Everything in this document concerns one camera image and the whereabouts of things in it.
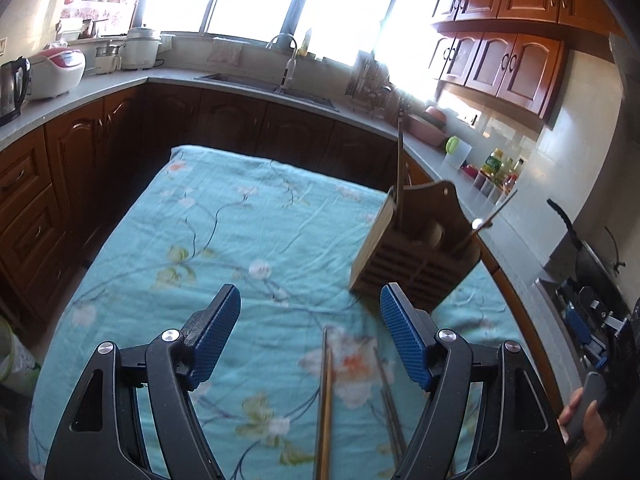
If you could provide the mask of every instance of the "sink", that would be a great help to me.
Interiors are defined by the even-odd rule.
[[[250,77],[243,77],[241,75],[211,74],[197,77],[196,79],[202,79],[204,81],[220,81],[232,85],[248,86],[249,88],[264,90],[265,92],[275,92],[278,89],[278,85],[274,83],[267,83],[266,81],[260,81],[259,79],[252,79]]]
[[[298,90],[286,89],[286,90],[278,90],[278,93],[286,95],[288,97],[293,97],[294,99],[299,99],[300,101],[308,101],[316,105],[323,106],[325,108],[331,108],[331,110],[335,110],[334,104],[329,101],[329,99],[325,99],[323,97],[316,97],[315,95],[307,94],[306,92],[300,92]]]

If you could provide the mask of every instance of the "faucet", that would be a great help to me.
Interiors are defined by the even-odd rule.
[[[273,42],[276,41],[281,36],[287,36],[291,38],[295,46],[293,49],[293,54],[291,54],[291,59],[287,61],[287,65],[284,69],[284,74],[282,74],[282,81],[280,82],[280,90],[282,91],[289,88],[289,86],[291,85],[291,82],[293,81],[293,73],[296,71],[296,56],[298,54],[298,42],[296,41],[296,38],[294,38],[292,34],[281,32],[277,36],[274,36],[274,38],[269,43],[267,43],[267,48],[270,49],[271,46],[273,45]]]

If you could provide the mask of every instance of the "rice cooker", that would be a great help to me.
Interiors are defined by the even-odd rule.
[[[152,28],[134,27],[127,33],[127,39],[120,47],[122,68],[137,70],[152,68],[156,62],[160,33]]]
[[[78,86],[84,73],[84,54],[67,46],[47,48],[29,58],[31,80],[26,98],[46,99]]]

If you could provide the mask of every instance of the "frying pan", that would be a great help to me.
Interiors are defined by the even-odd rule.
[[[622,298],[618,286],[607,270],[607,264],[602,261],[587,242],[580,240],[567,213],[551,199],[548,199],[546,203],[558,213],[564,225],[566,225],[571,243],[578,249],[578,254],[575,258],[575,277],[580,288],[590,286],[606,307],[613,311],[615,316],[619,317],[619,319],[626,317],[629,314],[629,309]],[[613,266],[613,271],[617,272],[618,267],[624,265],[623,262],[618,261]]]

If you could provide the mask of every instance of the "countertop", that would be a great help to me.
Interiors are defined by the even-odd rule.
[[[237,86],[226,82],[197,79],[208,74],[208,72],[195,70],[154,68],[136,72],[119,71],[108,75],[86,76],[71,92],[53,99],[25,104],[22,107],[21,115],[17,119],[0,127],[0,150],[59,115],[115,91],[144,84],[145,82],[165,82],[195,86],[260,98],[351,124],[388,139],[396,139],[398,137],[396,129],[390,124],[354,111],[346,105],[341,105],[335,101],[333,103],[336,109],[332,110],[273,92]],[[409,135],[404,138],[404,147],[407,153],[414,158],[431,178],[434,180],[450,180],[455,184],[462,210],[469,221],[489,216],[495,207],[494,204],[489,202],[473,187],[473,180],[470,177],[444,163],[443,152]],[[480,237],[492,252],[529,314],[548,355],[562,398],[567,402],[571,392],[582,385],[580,373],[575,365],[574,354],[572,354],[567,343],[566,331],[559,320],[558,314],[548,305],[535,285],[536,279],[552,281],[552,278],[547,275],[526,243],[500,215],[494,220],[493,227],[482,231]]]

